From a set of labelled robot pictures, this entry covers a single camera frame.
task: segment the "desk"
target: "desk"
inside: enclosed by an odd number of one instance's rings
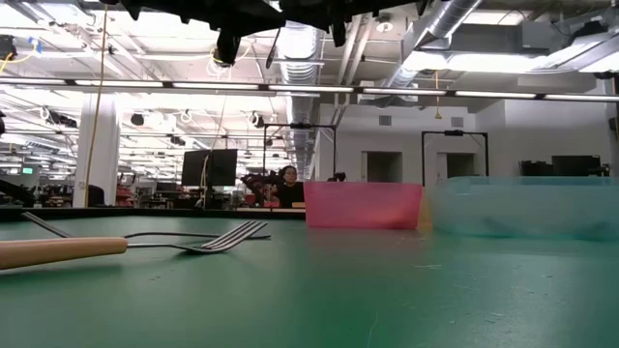
[[[223,233],[220,217],[56,219],[83,237]],[[1,347],[616,347],[619,246],[308,230],[0,271]],[[30,222],[0,239],[54,238]],[[152,237],[145,243],[196,239]]]

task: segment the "white column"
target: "white column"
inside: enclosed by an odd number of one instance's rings
[[[74,207],[76,208],[86,206],[86,167],[93,138],[96,107],[97,95],[85,94],[79,123],[79,147],[75,171]],[[116,111],[115,96],[101,95],[89,184],[103,189],[106,205],[114,205],[116,201],[121,116],[121,113]]]
[[[613,80],[598,80],[599,84],[604,87],[604,93],[609,96],[614,96],[615,91],[613,88]],[[610,162],[610,170],[612,176],[619,177],[619,139],[617,138],[617,131],[610,127],[610,122],[613,122],[617,117],[617,104],[614,102],[608,102],[606,105],[606,120],[608,121],[608,137],[610,138],[610,155],[612,156]]]

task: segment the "ductwork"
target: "ductwork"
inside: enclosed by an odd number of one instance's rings
[[[281,29],[278,52],[287,60],[311,61],[317,58],[319,47],[318,30],[305,24],[287,22]],[[281,64],[281,78],[286,84],[312,85],[317,83],[318,66],[307,63]],[[312,123],[318,121],[317,102],[308,97],[287,97],[288,123]],[[292,131],[291,145],[294,148],[299,176],[309,175],[314,131]]]
[[[405,88],[417,75],[410,69],[414,52],[419,47],[454,34],[462,22],[477,9],[483,0],[436,1],[431,14],[418,20],[405,34],[403,44],[408,45],[410,53],[402,59],[402,64],[385,81],[383,87]]]

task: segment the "black hair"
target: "black hair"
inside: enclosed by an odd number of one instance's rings
[[[295,173],[297,172],[297,168],[295,168],[295,167],[294,167],[294,165],[287,165],[287,166],[285,166],[284,168],[280,169],[280,173],[279,173],[279,174],[280,174],[280,177],[282,177],[282,178],[283,178],[283,175],[286,173],[286,170],[288,170],[289,168],[294,169],[294,172],[295,172]]]

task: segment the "ceiling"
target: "ceiling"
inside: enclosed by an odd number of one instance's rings
[[[486,0],[465,23],[483,25],[515,26],[525,19],[544,21],[561,16],[568,18],[605,8],[609,1],[573,0],[573,1],[495,1]],[[418,20],[415,5],[406,5],[381,12],[393,24],[389,32],[375,29],[374,19],[362,23],[360,32],[370,26],[368,42],[363,51],[363,60],[350,77],[353,84],[362,81],[377,81],[387,78],[401,60],[400,42],[409,24]],[[239,49],[237,63],[231,69],[219,68],[210,56],[216,46],[217,32],[209,30],[208,24],[192,20],[188,25],[182,24],[175,15],[156,12],[142,12],[139,20],[134,21],[122,9],[112,8],[108,13],[106,32],[107,52],[105,56],[104,78],[134,80],[174,80],[174,81],[232,81],[281,83],[280,65],[276,62],[270,69],[266,68],[266,57],[274,44],[276,32],[257,33],[243,38]],[[101,68],[101,42],[103,38],[103,6],[98,2],[77,2],[71,0],[40,1],[0,1],[0,35],[15,37],[18,56],[30,54],[30,38],[38,39],[42,52],[34,54],[20,64],[11,64],[2,76],[58,77],[74,79],[98,79]],[[321,33],[319,83],[334,84],[338,78],[344,47],[335,47],[330,34]],[[415,83],[420,87],[434,88],[435,76],[418,75]],[[526,90],[526,85],[519,83],[522,75],[513,73],[483,72],[438,72],[439,86],[442,88],[501,90]],[[549,83],[548,88],[564,87],[561,92],[583,92],[582,86],[588,86],[594,79],[588,74],[565,74],[554,76],[526,75],[527,83],[538,89],[544,89],[544,82],[551,79],[573,78],[579,83]],[[118,93],[122,107],[123,131],[147,132],[165,131],[166,127],[188,133],[192,147],[210,148],[214,140],[208,137],[191,135],[192,133],[217,132],[239,135],[228,141],[229,147],[251,152],[249,159],[260,159],[259,148],[262,140],[258,137],[262,130],[251,124],[252,114],[262,115],[270,123],[287,123],[286,97],[245,97],[213,95],[167,95],[146,93]],[[432,105],[434,98],[421,98],[421,106]],[[471,106],[473,101],[462,99],[446,101],[451,106]],[[80,92],[19,90],[4,88],[0,90],[0,109],[7,114],[5,123],[9,130],[49,131],[63,129],[46,123],[44,108],[61,112],[79,121],[82,97]],[[151,122],[146,126],[132,125],[134,113],[152,115],[153,120],[164,119],[165,122]],[[292,136],[287,129],[279,130],[283,140],[276,140],[269,152],[268,167],[278,168],[285,163],[294,162],[291,150]],[[11,147],[19,151],[44,153],[49,149],[28,148],[23,141],[9,137],[0,143],[0,160],[22,160],[26,154],[8,156]],[[66,160],[64,164],[74,164],[72,153],[76,153],[79,139],[76,135],[32,135],[28,137],[30,146],[36,145],[37,139],[43,144],[55,144],[60,150],[58,156]],[[180,160],[182,153],[191,148],[172,145],[166,137],[124,137],[121,141],[120,163],[132,167],[133,161],[150,161],[157,168],[170,170]],[[170,159],[157,159],[151,153],[153,149],[174,149]],[[155,175],[145,171],[144,174]]]

